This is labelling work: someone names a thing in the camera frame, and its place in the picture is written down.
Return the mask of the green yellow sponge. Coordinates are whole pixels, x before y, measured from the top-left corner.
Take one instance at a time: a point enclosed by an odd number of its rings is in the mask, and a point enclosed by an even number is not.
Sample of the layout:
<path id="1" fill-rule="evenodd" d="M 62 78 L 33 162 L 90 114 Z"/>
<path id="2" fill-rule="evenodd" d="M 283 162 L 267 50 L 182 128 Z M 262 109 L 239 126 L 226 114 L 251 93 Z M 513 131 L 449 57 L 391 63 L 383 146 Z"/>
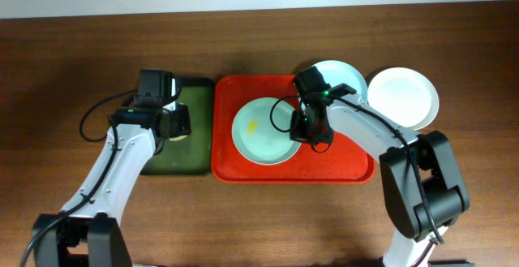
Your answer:
<path id="1" fill-rule="evenodd" d="M 188 136 L 187 135 L 184 135 L 184 136 L 177 136 L 177 137 L 172 137 L 172 138 L 169 138 L 169 141 L 171 142 L 177 142 L 177 141 L 180 141 L 180 140 L 184 140 L 186 139 Z"/>

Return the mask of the light green plate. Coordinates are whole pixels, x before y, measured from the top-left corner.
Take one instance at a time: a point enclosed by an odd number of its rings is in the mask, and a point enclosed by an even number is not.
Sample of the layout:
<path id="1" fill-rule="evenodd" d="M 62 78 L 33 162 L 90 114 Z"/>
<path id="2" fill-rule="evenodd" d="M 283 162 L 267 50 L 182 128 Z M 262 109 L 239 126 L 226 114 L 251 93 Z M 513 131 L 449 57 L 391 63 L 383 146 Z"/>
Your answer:
<path id="1" fill-rule="evenodd" d="M 288 132 L 294 107 L 273 97 L 261 97 L 246 103 L 235 115 L 231 136 L 235 148 L 248 161 L 273 166 L 288 161 L 301 144 Z"/>

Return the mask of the white plate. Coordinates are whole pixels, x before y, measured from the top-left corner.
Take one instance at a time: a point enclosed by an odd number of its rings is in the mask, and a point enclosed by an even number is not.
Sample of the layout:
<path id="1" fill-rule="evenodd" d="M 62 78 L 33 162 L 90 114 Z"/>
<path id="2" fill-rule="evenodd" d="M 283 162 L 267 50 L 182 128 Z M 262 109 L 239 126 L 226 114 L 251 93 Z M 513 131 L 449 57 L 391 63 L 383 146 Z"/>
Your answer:
<path id="1" fill-rule="evenodd" d="M 406 67 L 390 67 L 377 73 L 368 85 L 367 101 L 393 122 L 414 130 L 429 126 L 440 108 L 433 83 Z"/>

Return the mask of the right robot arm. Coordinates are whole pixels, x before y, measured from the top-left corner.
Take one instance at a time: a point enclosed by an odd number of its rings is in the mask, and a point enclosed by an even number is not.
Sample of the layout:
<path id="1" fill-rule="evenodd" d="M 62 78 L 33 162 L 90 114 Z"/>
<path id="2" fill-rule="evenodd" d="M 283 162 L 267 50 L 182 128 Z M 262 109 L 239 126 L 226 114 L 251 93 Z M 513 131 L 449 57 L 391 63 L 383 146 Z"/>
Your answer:
<path id="1" fill-rule="evenodd" d="M 429 266 L 443 233 L 470 207 L 453 149 L 440 131 L 421 134 L 372 109 L 346 84 L 296 87 L 290 137 L 311 146 L 339 133 L 380 165 L 384 203 L 396 230 L 382 266 Z"/>

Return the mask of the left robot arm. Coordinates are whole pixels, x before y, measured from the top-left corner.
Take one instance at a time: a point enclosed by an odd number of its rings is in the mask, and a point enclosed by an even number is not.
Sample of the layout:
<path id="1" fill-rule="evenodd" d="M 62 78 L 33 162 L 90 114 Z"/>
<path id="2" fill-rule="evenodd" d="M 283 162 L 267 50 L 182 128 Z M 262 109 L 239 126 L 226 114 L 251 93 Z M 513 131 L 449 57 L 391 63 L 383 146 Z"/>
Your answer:
<path id="1" fill-rule="evenodd" d="M 116 110 L 87 178 L 59 213 L 38 217 L 21 262 L 33 255 L 37 266 L 130 266 L 120 224 L 132 189 L 160 144 L 190 133 L 183 104 Z"/>

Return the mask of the dark green tray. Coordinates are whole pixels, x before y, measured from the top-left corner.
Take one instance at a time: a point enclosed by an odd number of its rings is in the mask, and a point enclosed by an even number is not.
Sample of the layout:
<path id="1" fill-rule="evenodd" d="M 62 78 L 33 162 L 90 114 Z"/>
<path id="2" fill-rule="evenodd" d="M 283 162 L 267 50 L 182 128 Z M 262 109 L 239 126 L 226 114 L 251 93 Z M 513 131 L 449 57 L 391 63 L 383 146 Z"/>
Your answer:
<path id="1" fill-rule="evenodd" d="M 191 134 L 169 140 L 162 152 L 152 157 L 142 175 L 205 175 L 211 170 L 214 81 L 182 78 L 179 102 L 188 106 Z"/>

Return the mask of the red plastic tray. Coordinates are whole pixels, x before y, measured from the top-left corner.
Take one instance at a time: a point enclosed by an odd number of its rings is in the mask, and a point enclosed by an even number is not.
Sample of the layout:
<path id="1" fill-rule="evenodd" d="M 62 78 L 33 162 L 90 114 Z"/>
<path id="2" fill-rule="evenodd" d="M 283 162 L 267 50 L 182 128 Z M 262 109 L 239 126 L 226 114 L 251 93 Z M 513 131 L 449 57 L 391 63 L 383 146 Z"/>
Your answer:
<path id="1" fill-rule="evenodd" d="M 336 134 L 330 148 L 314 152 L 303 144 L 288 161 L 262 166 L 243 157 L 231 136 L 234 116 L 246 103 L 261 97 L 296 93 L 291 75 L 231 75 L 215 88 L 212 125 L 212 173 L 226 183 L 365 183 L 375 161 L 352 140 Z"/>

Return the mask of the light blue plate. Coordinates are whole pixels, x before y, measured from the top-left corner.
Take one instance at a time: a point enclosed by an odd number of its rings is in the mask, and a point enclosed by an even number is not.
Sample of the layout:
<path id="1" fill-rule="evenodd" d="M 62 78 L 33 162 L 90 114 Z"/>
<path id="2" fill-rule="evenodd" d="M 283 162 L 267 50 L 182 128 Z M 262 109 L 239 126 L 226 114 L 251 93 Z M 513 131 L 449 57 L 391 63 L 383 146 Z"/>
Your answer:
<path id="1" fill-rule="evenodd" d="M 347 84 L 354 88 L 357 94 L 367 100 L 367 82 L 362 74 L 353 66 L 338 60 L 324 60 L 311 66 L 315 68 L 324 78 L 324 82 L 332 87 L 338 84 Z"/>

